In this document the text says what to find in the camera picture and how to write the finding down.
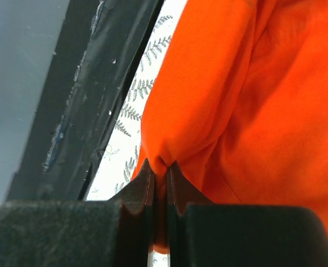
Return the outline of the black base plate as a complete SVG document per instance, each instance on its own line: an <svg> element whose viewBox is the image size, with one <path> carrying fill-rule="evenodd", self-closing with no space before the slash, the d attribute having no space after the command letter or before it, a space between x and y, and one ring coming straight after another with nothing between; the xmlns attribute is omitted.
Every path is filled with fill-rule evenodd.
<svg viewBox="0 0 328 267"><path fill-rule="evenodd" d="M83 200L162 1L71 1L7 200Z"/></svg>

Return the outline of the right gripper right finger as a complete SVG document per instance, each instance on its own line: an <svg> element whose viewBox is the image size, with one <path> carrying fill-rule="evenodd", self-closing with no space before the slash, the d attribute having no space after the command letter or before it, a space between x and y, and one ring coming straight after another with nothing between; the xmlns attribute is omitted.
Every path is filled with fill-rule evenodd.
<svg viewBox="0 0 328 267"><path fill-rule="evenodd" d="M222 205L181 172L167 170L171 266L328 266L328 237L311 210Z"/></svg>

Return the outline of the floral tablecloth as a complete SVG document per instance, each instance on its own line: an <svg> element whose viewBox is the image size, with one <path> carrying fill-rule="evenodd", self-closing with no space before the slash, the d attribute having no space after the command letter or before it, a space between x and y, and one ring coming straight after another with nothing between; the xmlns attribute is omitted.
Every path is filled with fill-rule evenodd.
<svg viewBox="0 0 328 267"><path fill-rule="evenodd" d="M90 186L87 200L107 200L126 186L138 164L140 124L186 0L164 1Z"/></svg>

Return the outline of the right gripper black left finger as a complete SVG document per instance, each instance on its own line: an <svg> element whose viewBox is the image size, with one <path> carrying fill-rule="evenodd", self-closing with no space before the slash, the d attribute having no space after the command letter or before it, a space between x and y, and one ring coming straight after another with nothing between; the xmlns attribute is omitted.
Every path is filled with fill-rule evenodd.
<svg viewBox="0 0 328 267"><path fill-rule="evenodd" d="M147 161L106 201L0 206L0 267L152 266L155 178Z"/></svg>

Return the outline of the orange t shirt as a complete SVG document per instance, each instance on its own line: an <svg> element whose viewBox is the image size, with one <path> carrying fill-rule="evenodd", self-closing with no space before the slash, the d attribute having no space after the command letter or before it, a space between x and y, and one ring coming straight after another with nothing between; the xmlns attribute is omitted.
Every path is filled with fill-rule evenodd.
<svg viewBox="0 0 328 267"><path fill-rule="evenodd" d="M146 102L139 162L214 202L298 205L328 233L328 1L188 1Z"/></svg>

